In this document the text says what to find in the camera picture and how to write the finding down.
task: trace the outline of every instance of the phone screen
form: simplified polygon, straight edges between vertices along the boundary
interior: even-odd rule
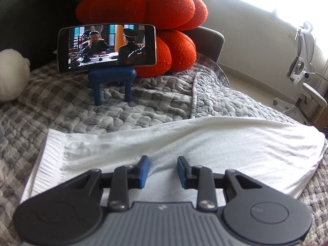
[[[95,24],[61,29],[57,62],[60,72],[155,65],[155,27]]]

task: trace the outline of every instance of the white chair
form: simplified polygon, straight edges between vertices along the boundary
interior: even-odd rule
[[[302,93],[302,96],[295,104],[284,102],[278,98],[273,100],[273,105],[282,110],[285,115],[288,115],[305,125],[309,124],[309,119],[300,109],[300,104],[303,100],[306,104],[306,98],[314,99],[322,107],[327,106],[326,100],[306,83],[310,79],[328,81],[322,75],[316,73],[314,71],[314,66],[311,64],[314,53],[314,39],[311,34],[312,30],[313,27],[309,22],[304,22],[303,26],[297,30],[295,36],[295,40],[297,40],[297,54],[287,73],[287,78],[293,82],[293,85]]]

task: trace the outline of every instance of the stand leg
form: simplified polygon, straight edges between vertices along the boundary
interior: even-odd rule
[[[95,106],[101,105],[101,98],[100,98],[100,86],[99,84],[95,84],[93,86],[93,95],[95,97]]]
[[[301,111],[296,106],[293,106],[290,109],[283,111],[283,114],[293,118],[294,120],[304,125],[309,124],[308,120],[302,115]]]
[[[132,86],[132,81],[126,81],[125,82],[125,97],[124,97],[124,102],[130,102],[131,101],[131,86]]]
[[[293,104],[290,104],[289,102],[285,102],[281,99],[278,99],[278,98],[275,98],[273,100],[273,105],[278,107],[280,110],[287,110],[289,108],[292,108],[294,105]]]

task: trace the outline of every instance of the metal screw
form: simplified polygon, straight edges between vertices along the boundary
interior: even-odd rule
[[[122,210],[126,207],[126,205],[120,201],[111,201],[109,205],[114,209],[114,210]]]
[[[201,201],[199,203],[199,206],[202,208],[202,209],[213,209],[215,208],[215,203],[212,202],[212,201],[207,201],[207,200],[204,200],[204,201]]]

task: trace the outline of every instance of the circular button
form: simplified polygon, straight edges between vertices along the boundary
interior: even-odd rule
[[[56,201],[45,204],[37,211],[37,217],[45,223],[67,222],[73,215],[75,209],[67,202]]]
[[[251,208],[251,216],[261,223],[278,224],[287,219],[289,212],[279,203],[261,202]]]

